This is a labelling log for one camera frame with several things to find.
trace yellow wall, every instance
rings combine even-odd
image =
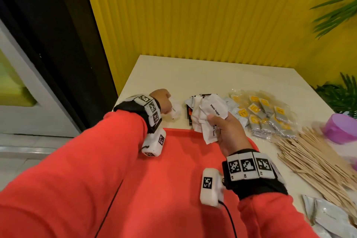
[[[140,54],[292,67],[312,84],[357,74],[357,16],[314,39],[325,0],[90,0],[118,93]]]

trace person's right hand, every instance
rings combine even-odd
[[[228,112],[226,119],[210,114],[207,119],[211,126],[217,125],[220,129],[216,130],[217,143],[225,157],[238,150],[252,149],[241,123],[232,114]]]

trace white table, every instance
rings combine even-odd
[[[311,126],[326,122],[334,112],[294,70],[289,68],[213,62],[140,55],[118,102],[139,93],[150,93],[166,88],[182,102],[182,117],[176,121],[163,118],[164,128],[190,129],[184,101],[200,93],[217,93],[228,96],[231,89],[263,90],[290,105],[297,114],[299,126]],[[287,190],[294,199],[298,211],[305,213],[301,194],[321,197],[318,191],[293,173],[278,157],[278,149],[262,139],[247,136],[257,144],[260,151],[269,155],[287,182]],[[355,145],[349,146],[353,152]]]

